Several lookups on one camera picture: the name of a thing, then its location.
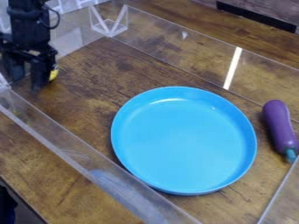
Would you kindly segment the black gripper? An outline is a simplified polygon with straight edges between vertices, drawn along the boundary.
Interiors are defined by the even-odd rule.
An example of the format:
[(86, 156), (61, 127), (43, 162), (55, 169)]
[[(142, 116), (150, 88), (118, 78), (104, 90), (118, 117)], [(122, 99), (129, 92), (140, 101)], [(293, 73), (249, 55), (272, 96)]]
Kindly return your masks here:
[(3, 70), (11, 80), (18, 81), (23, 75), (23, 62), (30, 62), (31, 91), (38, 91), (49, 84), (50, 71), (57, 68), (57, 51), (50, 47), (50, 30), (59, 23), (50, 25), (50, 12), (59, 13), (49, 7), (7, 7), (10, 33), (0, 32), (0, 53)]

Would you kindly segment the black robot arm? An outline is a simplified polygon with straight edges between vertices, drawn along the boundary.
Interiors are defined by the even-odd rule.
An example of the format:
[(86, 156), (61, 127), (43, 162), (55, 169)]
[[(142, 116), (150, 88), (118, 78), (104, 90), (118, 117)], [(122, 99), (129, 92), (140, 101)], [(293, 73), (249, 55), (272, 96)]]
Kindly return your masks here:
[(7, 0), (6, 14), (10, 19), (11, 33), (0, 32), (0, 54), (3, 70), (13, 81), (25, 76), (23, 66), (29, 64), (31, 91), (38, 91), (55, 77), (57, 50), (49, 45), (49, 11), (55, 15), (46, 2), (49, 0)]

